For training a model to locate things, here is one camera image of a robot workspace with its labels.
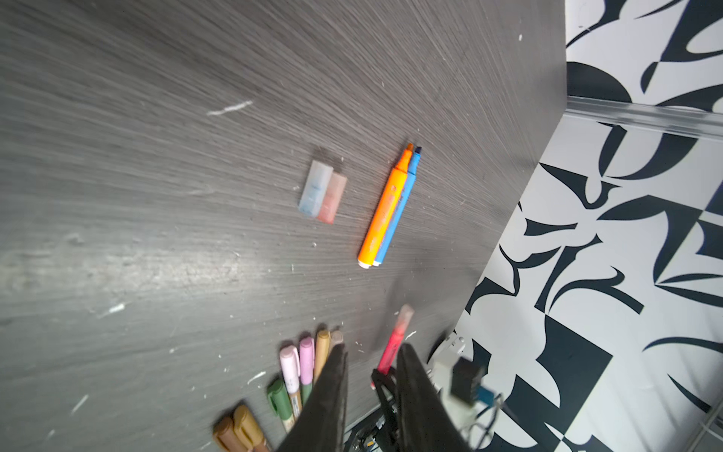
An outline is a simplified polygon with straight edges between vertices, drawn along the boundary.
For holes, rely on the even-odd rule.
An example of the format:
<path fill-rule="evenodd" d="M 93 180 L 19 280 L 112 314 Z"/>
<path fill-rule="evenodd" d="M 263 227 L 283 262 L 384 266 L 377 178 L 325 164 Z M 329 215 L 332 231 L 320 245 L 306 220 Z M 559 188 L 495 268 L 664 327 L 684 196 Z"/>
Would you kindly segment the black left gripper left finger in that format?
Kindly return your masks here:
<path fill-rule="evenodd" d="M 348 352 L 336 345 L 295 427 L 278 452 L 342 451 L 348 403 Z"/>

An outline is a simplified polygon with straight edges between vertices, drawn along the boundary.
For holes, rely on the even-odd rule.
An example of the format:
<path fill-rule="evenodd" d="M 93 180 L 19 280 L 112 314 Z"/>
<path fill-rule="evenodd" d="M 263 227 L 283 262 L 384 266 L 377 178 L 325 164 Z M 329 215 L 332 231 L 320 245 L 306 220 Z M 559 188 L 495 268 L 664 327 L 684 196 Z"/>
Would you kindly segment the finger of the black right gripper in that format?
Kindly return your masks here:
<path fill-rule="evenodd" d="M 380 406 L 348 429 L 344 451 L 400 451 L 395 371 L 383 374 L 375 369 L 371 378 Z"/>

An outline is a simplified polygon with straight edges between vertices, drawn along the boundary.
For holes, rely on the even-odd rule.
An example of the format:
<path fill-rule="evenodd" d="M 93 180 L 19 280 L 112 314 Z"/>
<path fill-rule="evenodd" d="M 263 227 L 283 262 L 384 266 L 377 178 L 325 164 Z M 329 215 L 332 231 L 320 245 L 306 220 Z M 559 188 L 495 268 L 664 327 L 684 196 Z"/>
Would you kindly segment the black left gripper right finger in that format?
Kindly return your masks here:
<path fill-rule="evenodd" d="M 397 354 L 399 447 L 401 451 L 470 451 L 454 427 L 413 346 Z"/>

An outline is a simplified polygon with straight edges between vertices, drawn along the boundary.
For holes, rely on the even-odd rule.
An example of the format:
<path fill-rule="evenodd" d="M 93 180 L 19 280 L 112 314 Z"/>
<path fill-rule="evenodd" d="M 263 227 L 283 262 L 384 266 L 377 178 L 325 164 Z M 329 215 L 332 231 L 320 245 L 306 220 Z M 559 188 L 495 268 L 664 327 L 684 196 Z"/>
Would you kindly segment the pink red highlighter pen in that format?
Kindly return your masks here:
<path fill-rule="evenodd" d="M 384 348 L 380 363 L 377 367 L 378 372 L 380 372 L 382 375 L 387 375 L 389 373 L 395 356 L 397 355 L 398 349 L 400 348 L 405 338 L 405 334 L 410 325 L 413 314 L 414 310 L 410 305 L 404 304 L 401 307 L 397 316 L 397 322 L 395 322 L 395 327 L 389 341 L 387 342 L 386 347 Z"/>

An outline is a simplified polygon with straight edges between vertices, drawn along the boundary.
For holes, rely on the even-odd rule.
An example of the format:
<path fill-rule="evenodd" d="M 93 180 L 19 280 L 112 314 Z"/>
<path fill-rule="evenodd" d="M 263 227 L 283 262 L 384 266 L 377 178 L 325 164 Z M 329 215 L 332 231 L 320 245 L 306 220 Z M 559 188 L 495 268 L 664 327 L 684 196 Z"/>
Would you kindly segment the blue highlighter pen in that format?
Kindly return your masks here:
<path fill-rule="evenodd" d="M 395 231 L 397 230 L 397 226 L 401 220 L 404 209 L 406 207 L 406 204 L 408 203 L 410 194 L 412 193 L 412 189 L 416 181 L 417 169 L 421 160 L 422 148 L 420 146 L 414 146 L 412 143 L 409 143 L 407 149 L 412 153 L 412 155 L 410 156 L 410 163 L 408 164 L 407 168 L 407 179 L 404 184 L 404 188 L 401 191 L 400 199 L 397 202 L 397 206 L 395 207 L 394 214 L 387 227 L 380 249 L 378 250 L 378 253 L 373 262 L 374 267 L 379 267 L 384 261 L 384 258 L 391 246 Z"/>

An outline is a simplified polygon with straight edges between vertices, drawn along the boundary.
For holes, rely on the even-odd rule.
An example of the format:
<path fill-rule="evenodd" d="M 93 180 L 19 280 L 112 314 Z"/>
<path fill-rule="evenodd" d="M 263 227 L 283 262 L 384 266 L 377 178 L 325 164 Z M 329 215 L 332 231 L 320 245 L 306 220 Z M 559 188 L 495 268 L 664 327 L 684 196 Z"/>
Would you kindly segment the orange highlighter pen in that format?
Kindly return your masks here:
<path fill-rule="evenodd" d="M 397 165 L 391 170 L 386 186 L 380 195 L 380 201 L 358 254 L 358 264 L 362 269 L 370 269 L 375 262 L 395 207 L 397 207 L 401 192 L 406 184 L 413 150 L 414 146 L 409 143 L 397 161 Z"/>

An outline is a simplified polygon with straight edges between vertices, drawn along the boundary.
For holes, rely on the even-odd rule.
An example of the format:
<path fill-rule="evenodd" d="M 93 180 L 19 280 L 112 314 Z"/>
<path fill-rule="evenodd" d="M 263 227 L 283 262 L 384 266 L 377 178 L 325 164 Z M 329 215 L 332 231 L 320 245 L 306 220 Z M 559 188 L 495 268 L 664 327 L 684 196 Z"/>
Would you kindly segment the clear orange pen cap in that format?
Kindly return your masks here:
<path fill-rule="evenodd" d="M 327 224 L 333 224 L 347 182 L 348 179 L 340 173 L 333 173 L 333 175 L 331 175 L 323 203 L 317 215 L 318 220 Z"/>

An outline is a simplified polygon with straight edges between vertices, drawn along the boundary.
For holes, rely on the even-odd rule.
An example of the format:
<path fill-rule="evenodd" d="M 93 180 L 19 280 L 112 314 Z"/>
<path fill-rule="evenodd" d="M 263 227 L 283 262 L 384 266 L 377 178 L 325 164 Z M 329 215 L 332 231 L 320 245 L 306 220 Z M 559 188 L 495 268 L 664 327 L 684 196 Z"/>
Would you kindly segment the clear blue pen cap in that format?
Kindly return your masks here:
<path fill-rule="evenodd" d="M 318 216 L 332 176 L 333 167 L 313 161 L 299 201 L 302 214 L 311 218 Z"/>

